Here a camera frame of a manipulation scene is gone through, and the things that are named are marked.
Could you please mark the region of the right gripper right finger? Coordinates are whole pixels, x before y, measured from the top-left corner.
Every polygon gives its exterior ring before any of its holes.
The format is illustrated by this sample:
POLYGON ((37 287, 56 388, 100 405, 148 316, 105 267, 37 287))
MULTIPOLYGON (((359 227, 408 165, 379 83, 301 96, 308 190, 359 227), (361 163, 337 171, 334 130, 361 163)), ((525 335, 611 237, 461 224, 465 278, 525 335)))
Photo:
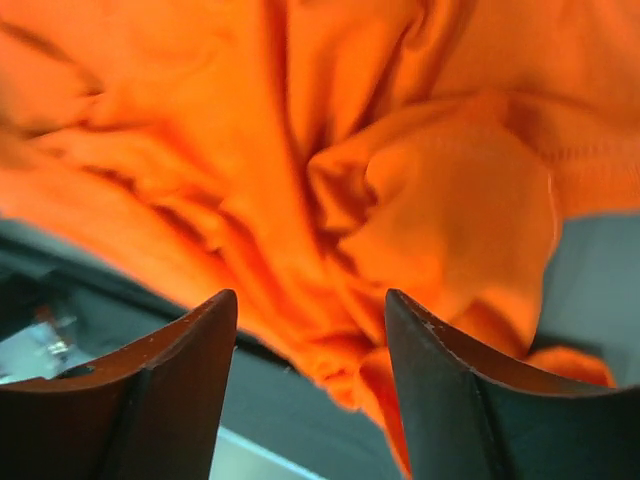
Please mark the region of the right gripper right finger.
POLYGON ((511 358, 399 290, 385 322, 416 479, 636 479, 639 388, 511 358))

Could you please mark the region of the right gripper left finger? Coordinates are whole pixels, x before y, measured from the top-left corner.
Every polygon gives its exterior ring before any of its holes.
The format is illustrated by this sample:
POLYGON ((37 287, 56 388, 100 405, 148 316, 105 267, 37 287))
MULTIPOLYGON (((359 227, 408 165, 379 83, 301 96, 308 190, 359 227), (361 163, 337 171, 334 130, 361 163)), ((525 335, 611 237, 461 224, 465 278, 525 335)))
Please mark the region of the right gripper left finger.
POLYGON ((2 478, 208 478, 236 325, 223 290, 57 378, 2 386, 2 478))

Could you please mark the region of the orange t shirt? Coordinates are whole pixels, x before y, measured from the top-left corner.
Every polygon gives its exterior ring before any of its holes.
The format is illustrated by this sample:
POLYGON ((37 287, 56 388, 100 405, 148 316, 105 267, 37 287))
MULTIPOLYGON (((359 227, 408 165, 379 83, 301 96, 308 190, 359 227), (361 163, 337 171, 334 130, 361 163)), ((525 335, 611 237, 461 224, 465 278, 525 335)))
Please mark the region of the orange t shirt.
POLYGON ((1 212, 240 324, 409 459, 400 289, 531 349, 572 219, 639 209, 635 1, 5 1, 1 212))

